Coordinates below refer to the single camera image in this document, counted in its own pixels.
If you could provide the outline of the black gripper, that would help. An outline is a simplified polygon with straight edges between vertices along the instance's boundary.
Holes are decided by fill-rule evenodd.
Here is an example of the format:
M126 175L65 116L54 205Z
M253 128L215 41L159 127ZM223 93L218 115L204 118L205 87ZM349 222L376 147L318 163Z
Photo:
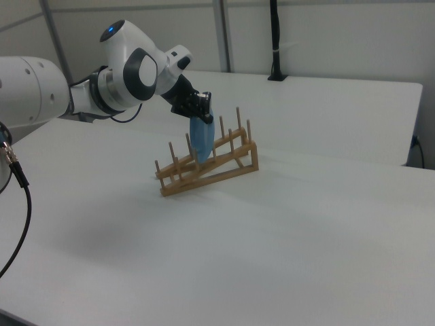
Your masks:
M190 81L180 75L175 85L168 91L171 112L188 118L201 117L205 124L214 121L211 110L211 93L195 90Z

